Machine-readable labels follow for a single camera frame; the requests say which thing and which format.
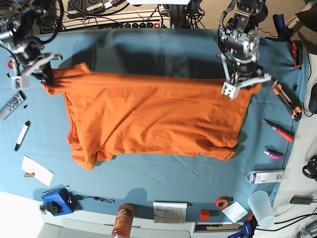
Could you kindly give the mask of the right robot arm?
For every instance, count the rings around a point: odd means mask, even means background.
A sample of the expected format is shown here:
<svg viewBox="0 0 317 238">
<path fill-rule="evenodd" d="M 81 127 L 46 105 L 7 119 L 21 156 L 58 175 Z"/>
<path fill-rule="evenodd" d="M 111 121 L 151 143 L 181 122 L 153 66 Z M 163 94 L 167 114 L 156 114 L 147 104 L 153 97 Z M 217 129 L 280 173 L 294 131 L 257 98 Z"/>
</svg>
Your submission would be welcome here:
<svg viewBox="0 0 317 238">
<path fill-rule="evenodd" d="M 33 25 L 48 13 L 52 6 L 51 0 L 26 0 L 24 4 L 14 3 L 12 8 L 0 17 L 0 46 L 11 54 L 13 89 L 29 87 L 30 76 L 44 85 L 53 83 L 51 61 L 62 60 L 62 55 L 44 54 L 41 50 L 62 30 L 63 2 L 59 0 L 58 5 L 60 16 L 57 18 L 53 34 L 47 40 L 41 40 L 33 35 Z"/>
</svg>

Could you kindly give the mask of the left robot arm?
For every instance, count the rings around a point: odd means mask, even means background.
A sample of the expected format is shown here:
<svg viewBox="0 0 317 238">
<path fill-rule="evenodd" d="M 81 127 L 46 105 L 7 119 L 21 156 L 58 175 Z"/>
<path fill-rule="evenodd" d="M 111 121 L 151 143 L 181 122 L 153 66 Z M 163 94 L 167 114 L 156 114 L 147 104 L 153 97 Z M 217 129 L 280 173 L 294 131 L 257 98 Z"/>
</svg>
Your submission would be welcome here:
<svg viewBox="0 0 317 238">
<path fill-rule="evenodd" d="M 219 20 L 216 42 L 224 62 L 233 66 L 233 74 L 227 77 L 229 84 L 263 76 L 258 64 L 260 56 L 259 23 L 268 15 L 264 0 L 232 0 Z"/>
</svg>

